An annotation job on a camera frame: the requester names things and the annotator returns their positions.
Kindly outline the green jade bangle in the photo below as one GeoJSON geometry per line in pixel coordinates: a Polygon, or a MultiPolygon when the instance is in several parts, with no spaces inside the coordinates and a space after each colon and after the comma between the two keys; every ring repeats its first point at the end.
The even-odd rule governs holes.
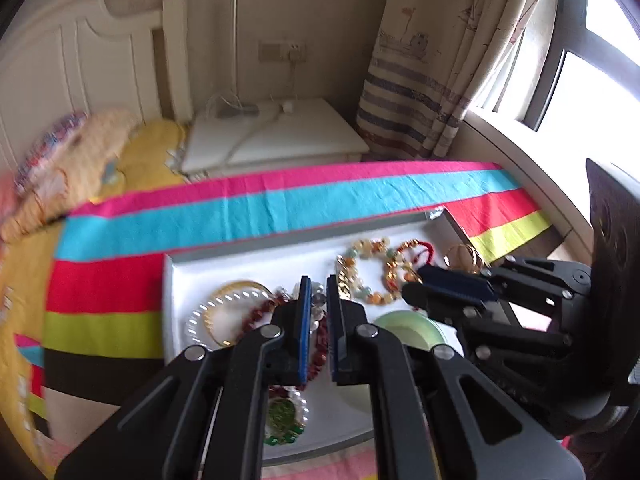
{"type": "MultiPolygon", "coordinates": [[[[394,311],[373,321],[375,326],[394,334],[403,344],[421,350],[431,350],[446,339],[438,326],[426,316],[412,311],[394,311]]],[[[371,400],[368,386],[344,386],[338,388],[341,399],[351,408],[370,414],[371,400]]]]}

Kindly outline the green jade gold pendant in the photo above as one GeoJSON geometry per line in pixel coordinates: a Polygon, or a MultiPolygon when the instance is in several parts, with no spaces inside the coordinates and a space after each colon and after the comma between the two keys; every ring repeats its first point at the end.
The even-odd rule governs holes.
{"type": "Polygon", "coordinates": [[[305,432],[307,416],[293,396],[274,396],[268,401],[264,443],[269,446],[295,443],[305,432]]]}

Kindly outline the gold carved bangle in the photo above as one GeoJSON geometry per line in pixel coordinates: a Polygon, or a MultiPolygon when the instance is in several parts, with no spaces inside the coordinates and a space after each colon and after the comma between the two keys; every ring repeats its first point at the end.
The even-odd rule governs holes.
{"type": "Polygon", "coordinates": [[[203,314],[206,333],[221,348],[234,346],[270,317],[273,294],[254,281],[234,281],[214,290],[207,298],[203,314]]]}

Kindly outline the yellow floral bed sheet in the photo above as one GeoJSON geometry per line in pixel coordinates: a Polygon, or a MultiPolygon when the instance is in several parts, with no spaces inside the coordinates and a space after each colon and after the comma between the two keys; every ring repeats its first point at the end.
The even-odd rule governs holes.
{"type": "MultiPolygon", "coordinates": [[[[134,130],[118,157],[90,181],[92,204],[183,184],[174,168],[186,128],[167,119],[134,130]]],[[[44,307],[63,222],[1,248],[1,477],[51,479],[70,447],[51,437],[43,391],[44,307]]]]}

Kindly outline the patterned striped curtain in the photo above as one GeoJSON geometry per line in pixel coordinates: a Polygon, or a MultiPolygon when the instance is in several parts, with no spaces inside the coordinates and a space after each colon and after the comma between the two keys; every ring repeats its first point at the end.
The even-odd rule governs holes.
{"type": "Polygon", "coordinates": [[[371,157],[445,157],[538,2],[386,0],[356,116],[371,157]]]}

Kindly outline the beige floral pillow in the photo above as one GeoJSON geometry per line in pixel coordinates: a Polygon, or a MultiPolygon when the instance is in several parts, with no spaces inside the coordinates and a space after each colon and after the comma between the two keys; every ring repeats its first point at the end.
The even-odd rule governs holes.
{"type": "Polygon", "coordinates": [[[15,242],[98,196],[107,165],[117,162],[138,125],[137,116],[123,108],[90,115],[3,220],[2,242],[15,242]]]}

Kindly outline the white nightstand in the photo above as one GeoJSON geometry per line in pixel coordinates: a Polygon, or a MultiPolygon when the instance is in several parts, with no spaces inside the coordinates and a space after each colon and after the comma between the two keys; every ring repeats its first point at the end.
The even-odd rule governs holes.
{"type": "Polygon", "coordinates": [[[358,162],[369,147],[324,99],[262,101],[196,116],[181,172],[207,177],[358,162]]]}

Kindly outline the embroidered small pillow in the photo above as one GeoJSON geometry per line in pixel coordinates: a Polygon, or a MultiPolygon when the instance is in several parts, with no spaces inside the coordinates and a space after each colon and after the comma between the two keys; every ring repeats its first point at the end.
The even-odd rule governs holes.
{"type": "Polygon", "coordinates": [[[33,188],[53,164],[72,146],[89,115],[78,110],[50,125],[22,158],[14,176],[18,196],[33,188]]]}

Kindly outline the white wooden headboard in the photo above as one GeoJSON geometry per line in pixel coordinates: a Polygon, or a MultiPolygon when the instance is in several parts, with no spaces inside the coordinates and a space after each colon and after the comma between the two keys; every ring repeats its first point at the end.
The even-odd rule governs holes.
{"type": "Polygon", "coordinates": [[[142,122],[193,117],[186,0],[116,18],[105,0],[54,0],[1,41],[1,167],[58,118],[110,106],[142,122]]]}

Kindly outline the wall power socket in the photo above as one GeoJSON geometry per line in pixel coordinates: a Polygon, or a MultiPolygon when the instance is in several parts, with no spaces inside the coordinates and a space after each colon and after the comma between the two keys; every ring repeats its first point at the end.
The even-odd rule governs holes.
{"type": "Polygon", "coordinates": [[[303,42],[292,40],[261,41],[258,60],[263,63],[303,63],[307,59],[307,47],[303,42]]]}

